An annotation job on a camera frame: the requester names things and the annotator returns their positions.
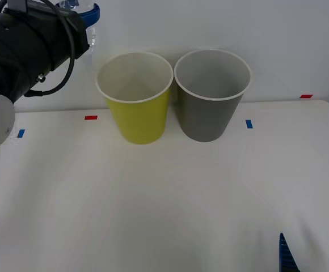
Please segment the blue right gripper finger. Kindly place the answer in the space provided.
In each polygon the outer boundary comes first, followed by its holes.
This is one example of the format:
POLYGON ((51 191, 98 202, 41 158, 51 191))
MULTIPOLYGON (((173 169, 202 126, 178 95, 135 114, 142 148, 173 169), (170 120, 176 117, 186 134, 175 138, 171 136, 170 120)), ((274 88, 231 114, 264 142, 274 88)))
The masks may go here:
POLYGON ((300 272, 283 233, 279 238, 279 272, 300 272))

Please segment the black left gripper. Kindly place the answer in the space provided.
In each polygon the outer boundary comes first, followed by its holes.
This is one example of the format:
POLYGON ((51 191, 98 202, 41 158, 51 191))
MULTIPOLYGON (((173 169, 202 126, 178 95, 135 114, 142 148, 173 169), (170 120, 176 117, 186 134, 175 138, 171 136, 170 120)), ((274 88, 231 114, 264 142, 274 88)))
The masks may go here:
MULTIPOLYGON (((62 13, 69 26, 74 40, 75 59, 81 57, 89 49, 86 28, 92 27, 100 19, 100 7, 93 3, 86 11, 62 13)), ((68 34, 56 14, 52 12, 38 13, 40 32, 49 48, 50 70, 58 68, 70 57, 68 34)))

